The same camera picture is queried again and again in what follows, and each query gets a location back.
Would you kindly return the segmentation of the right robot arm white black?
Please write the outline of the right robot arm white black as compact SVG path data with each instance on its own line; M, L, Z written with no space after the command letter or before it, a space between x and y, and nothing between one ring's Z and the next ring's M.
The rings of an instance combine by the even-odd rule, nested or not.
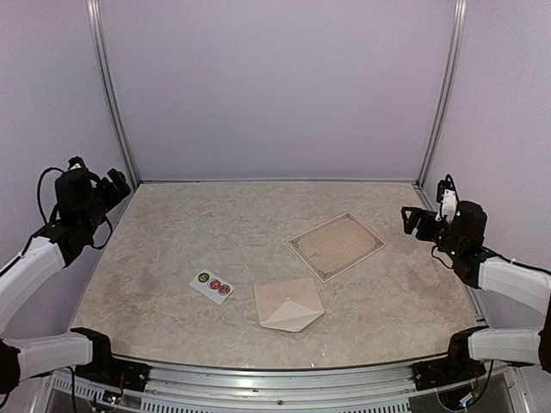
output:
M487 215L482 206L468 200L456 203L451 214L413 206L401 208L404 232L451 261L461 282L474 289L513 299L544 317L541 330L475 327L450 337L448 353L436 370L450 382L483 374L485 361L504 361L539 366L550 371L550 273L506 259L484 246Z

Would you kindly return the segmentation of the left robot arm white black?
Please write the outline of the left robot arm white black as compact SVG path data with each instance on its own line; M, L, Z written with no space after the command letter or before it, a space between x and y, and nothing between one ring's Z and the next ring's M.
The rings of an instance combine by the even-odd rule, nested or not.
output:
M111 169L101 178L79 157L69 162L54 183L56 204L45 224L1 270L1 326L6 328L31 296L50 278L68 268L87 246L108 213L130 195L126 177ZM33 339L1 339L1 392L21 382L66 367L87 367L101 382L115 381L120 362L107 336L76 329Z

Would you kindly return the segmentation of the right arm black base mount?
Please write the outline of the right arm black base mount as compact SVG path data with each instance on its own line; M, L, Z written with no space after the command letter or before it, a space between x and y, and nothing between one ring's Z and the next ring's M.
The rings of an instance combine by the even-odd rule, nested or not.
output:
M412 372L416 390L424 391L484 376L486 368L470 358L464 344L450 343L446 356L414 363Z

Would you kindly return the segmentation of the beige ornate letter paper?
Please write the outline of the beige ornate letter paper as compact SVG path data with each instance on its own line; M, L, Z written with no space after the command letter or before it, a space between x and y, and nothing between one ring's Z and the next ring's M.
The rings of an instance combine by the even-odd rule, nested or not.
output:
M387 246L350 212L291 237L286 244L321 283L334 279Z

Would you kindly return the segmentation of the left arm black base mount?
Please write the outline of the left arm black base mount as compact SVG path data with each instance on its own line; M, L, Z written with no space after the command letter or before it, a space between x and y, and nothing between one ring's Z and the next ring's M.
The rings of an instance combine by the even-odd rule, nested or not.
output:
M128 361L113 356L109 339L92 341L92 361L75 368L79 378L116 387L122 391L145 390L151 368L140 362Z

